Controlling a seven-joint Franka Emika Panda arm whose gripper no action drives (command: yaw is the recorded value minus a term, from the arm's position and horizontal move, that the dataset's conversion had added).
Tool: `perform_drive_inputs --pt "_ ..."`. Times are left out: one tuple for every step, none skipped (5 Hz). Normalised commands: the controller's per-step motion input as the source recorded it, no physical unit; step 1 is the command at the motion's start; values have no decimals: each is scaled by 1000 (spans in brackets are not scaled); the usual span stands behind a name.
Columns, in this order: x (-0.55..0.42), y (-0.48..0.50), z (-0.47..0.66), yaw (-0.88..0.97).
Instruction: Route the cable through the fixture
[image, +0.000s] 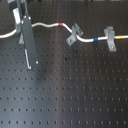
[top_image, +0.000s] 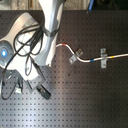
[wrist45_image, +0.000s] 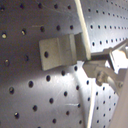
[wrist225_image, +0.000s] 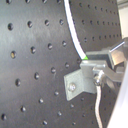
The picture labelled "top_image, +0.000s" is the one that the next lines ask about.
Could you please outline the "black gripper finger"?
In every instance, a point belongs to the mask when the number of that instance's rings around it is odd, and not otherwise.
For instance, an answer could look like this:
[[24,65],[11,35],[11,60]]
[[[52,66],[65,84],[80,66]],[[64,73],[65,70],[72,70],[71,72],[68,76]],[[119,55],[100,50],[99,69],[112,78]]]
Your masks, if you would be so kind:
[[37,90],[43,98],[45,98],[45,99],[51,98],[51,94],[43,86],[38,86]]

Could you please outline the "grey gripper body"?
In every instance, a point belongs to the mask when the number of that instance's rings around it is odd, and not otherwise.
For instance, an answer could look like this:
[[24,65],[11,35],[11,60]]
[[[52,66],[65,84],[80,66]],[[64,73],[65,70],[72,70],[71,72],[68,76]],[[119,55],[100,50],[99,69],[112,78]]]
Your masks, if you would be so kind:
[[21,94],[22,91],[23,91],[23,85],[26,85],[27,86],[27,89],[29,90],[30,93],[32,93],[34,91],[37,91],[38,92],[37,87],[38,86],[43,86],[41,83],[32,83],[29,80],[25,81],[21,76],[18,76],[16,78],[16,82],[15,82],[15,91],[17,93]]

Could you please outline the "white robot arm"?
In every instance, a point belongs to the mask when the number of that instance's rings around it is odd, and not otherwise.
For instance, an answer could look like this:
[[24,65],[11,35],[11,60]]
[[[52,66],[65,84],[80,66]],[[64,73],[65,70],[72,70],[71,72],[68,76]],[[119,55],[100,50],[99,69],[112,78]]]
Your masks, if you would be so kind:
[[66,0],[38,1],[43,10],[42,22],[38,23],[25,12],[16,17],[7,35],[0,39],[0,67],[3,68],[0,95],[4,78],[10,78],[11,71],[17,70],[15,86],[24,80],[30,92],[37,90],[46,100],[51,97],[43,87],[45,78],[40,67],[51,66]]

